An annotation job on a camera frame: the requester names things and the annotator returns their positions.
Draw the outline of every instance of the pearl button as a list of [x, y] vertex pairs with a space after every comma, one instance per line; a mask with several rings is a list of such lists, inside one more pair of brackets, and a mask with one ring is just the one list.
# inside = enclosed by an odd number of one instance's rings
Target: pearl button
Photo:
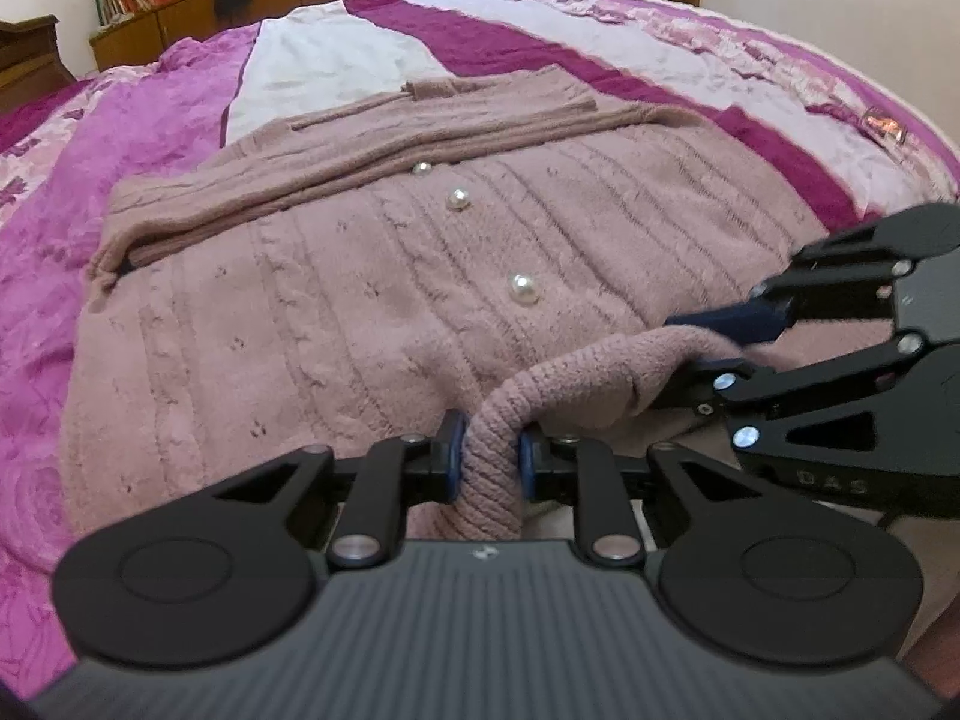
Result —
[[539, 300], [533, 276], [514, 274], [510, 277], [510, 297], [521, 306], [532, 306]]
[[466, 189], [454, 189], [446, 199], [446, 207], [452, 211], [462, 211], [469, 207], [470, 195]]

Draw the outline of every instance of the wooden headboard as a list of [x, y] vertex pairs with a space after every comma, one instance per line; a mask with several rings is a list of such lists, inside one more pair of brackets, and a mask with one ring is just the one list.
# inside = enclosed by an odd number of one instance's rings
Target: wooden headboard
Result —
[[0, 114], [75, 80], [56, 48], [54, 16], [0, 22]]

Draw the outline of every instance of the bed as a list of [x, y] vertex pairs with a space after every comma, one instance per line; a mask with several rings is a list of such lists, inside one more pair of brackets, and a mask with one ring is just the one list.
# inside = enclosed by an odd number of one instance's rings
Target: bed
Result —
[[[712, 119], [774, 166], [824, 230], [960, 199], [960, 152], [908, 104], [812, 47], [662, 0], [347, 0], [186, 39], [149, 66], [61, 76], [62, 88], [27, 94], [0, 119], [0, 680], [29, 696], [73, 661], [49, 598], [74, 541], [59, 416], [80, 274], [114, 184], [180, 175], [272, 119], [410, 79], [553, 64], [606, 94]], [[898, 528], [928, 579], [915, 641], [957, 593], [960, 527]], [[932, 677], [941, 662], [916, 664]]]

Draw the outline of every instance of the knit sweater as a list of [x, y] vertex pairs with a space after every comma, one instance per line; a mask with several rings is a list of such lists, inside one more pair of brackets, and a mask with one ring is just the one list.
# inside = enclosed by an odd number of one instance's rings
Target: knit sweater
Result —
[[64, 412], [67, 512], [86, 533], [296, 447], [355, 456], [460, 408], [476, 415], [461, 500], [410, 532], [515, 536], [523, 420], [567, 405], [610, 425], [683, 360], [736, 352], [646, 331], [743, 298], [822, 234], [710, 122], [556, 68], [273, 122], [189, 175], [115, 189]]

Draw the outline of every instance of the gray ribbed panel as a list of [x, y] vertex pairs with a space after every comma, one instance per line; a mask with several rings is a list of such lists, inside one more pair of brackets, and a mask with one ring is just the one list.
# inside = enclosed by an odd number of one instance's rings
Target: gray ribbed panel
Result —
[[680, 634], [636, 576], [565, 542], [410, 542], [340, 574], [294, 631], [184, 675], [88, 662], [34, 706], [49, 720], [925, 720], [928, 690], [891, 661], [787, 675]]

